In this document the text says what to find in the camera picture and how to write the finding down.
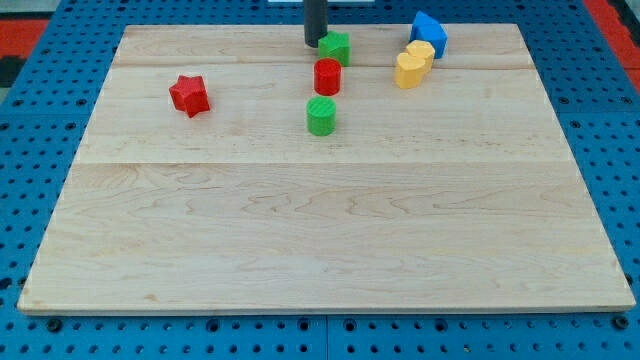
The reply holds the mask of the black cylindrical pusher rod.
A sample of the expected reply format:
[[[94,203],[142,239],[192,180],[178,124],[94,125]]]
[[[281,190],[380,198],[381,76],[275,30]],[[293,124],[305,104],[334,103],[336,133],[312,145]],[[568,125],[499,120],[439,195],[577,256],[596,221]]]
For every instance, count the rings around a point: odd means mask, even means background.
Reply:
[[[303,0],[305,44],[317,48],[328,32],[328,0]]]

